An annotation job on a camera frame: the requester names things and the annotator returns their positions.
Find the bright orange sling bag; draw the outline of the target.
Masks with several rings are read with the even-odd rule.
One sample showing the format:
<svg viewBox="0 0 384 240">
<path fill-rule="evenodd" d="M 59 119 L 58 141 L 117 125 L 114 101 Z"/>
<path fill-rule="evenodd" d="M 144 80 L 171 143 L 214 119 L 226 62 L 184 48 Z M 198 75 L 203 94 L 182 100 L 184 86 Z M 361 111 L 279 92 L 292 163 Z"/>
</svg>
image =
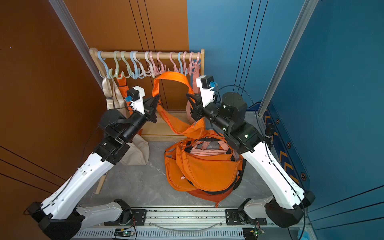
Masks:
<svg viewBox="0 0 384 240">
<path fill-rule="evenodd" d="M 154 79 L 152 97 L 156 97 L 159 95 L 160 80 L 169 80 L 169 81 L 179 82 L 188 87 L 189 94 L 192 94 L 192 95 L 195 94 L 185 75 L 177 72 L 165 72 Z M 199 139 L 206 132 L 205 121 L 203 119 L 200 119 L 196 121 L 194 124 L 189 125 L 187 123 L 182 122 L 178 118 L 172 116 L 171 114 L 169 114 L 166 110 L 163 109 L 160 103 L 158 103 L 157 112 L 160 114 L 161 118 L 168 124 L 171 130 L 177 135 L 183 135 L 187 138 L 192 138 L 192 139 Z"/>
<path fill-rule="evenodd" d="M 185 141 L 180 141 L 164 153 L 166 176 L 170 186 L 179 192 L 191 192 L 197 188 L 191 184 L 183 172 L 182 147 Z"/>
</svg>

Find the orange bag with black strap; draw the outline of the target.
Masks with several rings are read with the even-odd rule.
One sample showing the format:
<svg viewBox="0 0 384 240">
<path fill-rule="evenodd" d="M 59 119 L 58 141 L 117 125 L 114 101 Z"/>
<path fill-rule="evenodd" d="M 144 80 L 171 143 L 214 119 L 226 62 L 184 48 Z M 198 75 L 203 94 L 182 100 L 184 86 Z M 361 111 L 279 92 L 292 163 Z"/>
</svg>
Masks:
<svg viewBox="0 0 384 240">
<path fill-rule="evenodd" d="M 212 137 L 195 140 L 188 138 L 184 140 L 182 155 L 183 172 L 186 178 L 197 189 L 209 194 L 220 194 L 228 190 L 235 190 L 242 181 L 246 160 L 238 155 L 230 146 L 232 153 L 229 155 L 200 157 L 185 152 L 185 148 L 195 141 L 207 139 L 221 140 Z"/>
</svg>

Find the dark orange sling bag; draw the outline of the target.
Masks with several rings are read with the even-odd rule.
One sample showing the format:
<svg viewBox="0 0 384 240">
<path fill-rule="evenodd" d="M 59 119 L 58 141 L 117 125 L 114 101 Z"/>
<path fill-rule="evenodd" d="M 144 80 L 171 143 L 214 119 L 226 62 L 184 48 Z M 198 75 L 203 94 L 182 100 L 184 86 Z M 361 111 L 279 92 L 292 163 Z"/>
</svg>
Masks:
<svg viewBox="0 0 384 240">
<path fill-rule="evenodd" d="M 188 191 L 188 194 L 190 194 L 190 195 L 192 195 L 194 197 L 206 200 L 206 201 L 214 202 L 215 206 L 217 208 L 219 206 L 219 203 L 222 200 L 224 200 L 225 198 L 227 198 L 232 193 L 232 191 L 233 190 L 228 190 L 225 193 L 209 194 L 209 193 L 206 193 L 206 192 L 204 192 L 202 190 L 197 189 L 197 190 L 194 190 L 194 191 Z"/>
</svg>

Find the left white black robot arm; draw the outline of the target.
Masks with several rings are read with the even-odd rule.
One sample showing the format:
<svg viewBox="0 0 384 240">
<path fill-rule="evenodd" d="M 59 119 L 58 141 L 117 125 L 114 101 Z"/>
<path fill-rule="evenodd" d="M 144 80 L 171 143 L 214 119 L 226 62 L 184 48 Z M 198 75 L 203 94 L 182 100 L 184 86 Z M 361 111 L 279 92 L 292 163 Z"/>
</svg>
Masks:
<svg viewBox="0 0 384 240">
<path fill-rule="evenodd" d="M 131 207 L 117 199 L 108 204 L 78 207 L 79 201 L 89 189 L 127 153 L 134 136 L 146 122 L 157 121 L 156 108 L 159 96 L 144 101 L 144 111 L 137 110 L 124 117 L 117 109 L 106 111 L 99 122 L 105 137 L 94 148 L 85 162 L 57 191 L 43 202 L 33 202 L 29 215 L 39 224 L 42 232 L 51 240 L 70 240 L 79 231 L 102 223 L 128 224 Z"/>
</svg>

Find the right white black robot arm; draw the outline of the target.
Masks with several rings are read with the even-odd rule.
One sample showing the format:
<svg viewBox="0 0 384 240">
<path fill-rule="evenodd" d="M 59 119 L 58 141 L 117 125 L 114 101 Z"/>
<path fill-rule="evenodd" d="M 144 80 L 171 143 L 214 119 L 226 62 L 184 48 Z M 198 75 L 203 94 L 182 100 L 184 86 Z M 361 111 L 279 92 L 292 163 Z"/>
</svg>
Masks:
<svg viewBox="0 0 384 240">
<path fill-rule="evenodd" d="M 228 92 L 220 103 L 213 94 L 187 94 L 192 118 L 206 118 L 221 130 L 229 145 L 258 172 L 272 196 L 245 200 L 238 208 L 240 221 L 250 225 L 259 218 L 269 218 L 281 228 L 296 225 L 305 219 L 305 210 L 315 200 L 311 191 L 303 190 L 282 168 L 270 150 L 275 126 L 266 129 L 245 121 L 247 104 L 238 93 Z"/>
</svg>

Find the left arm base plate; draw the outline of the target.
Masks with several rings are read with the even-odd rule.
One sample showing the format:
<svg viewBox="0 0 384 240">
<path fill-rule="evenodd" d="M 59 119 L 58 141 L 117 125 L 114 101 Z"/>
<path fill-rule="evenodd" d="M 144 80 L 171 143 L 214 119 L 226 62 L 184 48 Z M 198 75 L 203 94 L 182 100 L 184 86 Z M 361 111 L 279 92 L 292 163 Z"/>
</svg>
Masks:
<svg viewBox="0 0 384 240">
<path fill-rule="evenodd" d="M 146 209 L 124 210 L 116 221 L 105 222 L 104 226 L 143 226 L 146 216 Z"/>
</svg>

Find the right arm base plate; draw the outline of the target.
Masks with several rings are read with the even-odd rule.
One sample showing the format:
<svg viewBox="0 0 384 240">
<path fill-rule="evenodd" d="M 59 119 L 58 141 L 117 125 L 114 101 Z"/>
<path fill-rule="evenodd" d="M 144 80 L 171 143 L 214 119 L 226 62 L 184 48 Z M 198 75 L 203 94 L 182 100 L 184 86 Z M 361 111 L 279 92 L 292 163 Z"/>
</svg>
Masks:
<svg viewBox="0 0 384 240">
<path fill-rule="evenodd" d="M 237 226 L 237 225 L 256 225 L 256 226 L 266 226 L 266 218 L 249 218 L 244 212 L 239 211 L 238 209 L 226 209 L 226 224 L 228 226 Z"/>
</svg>

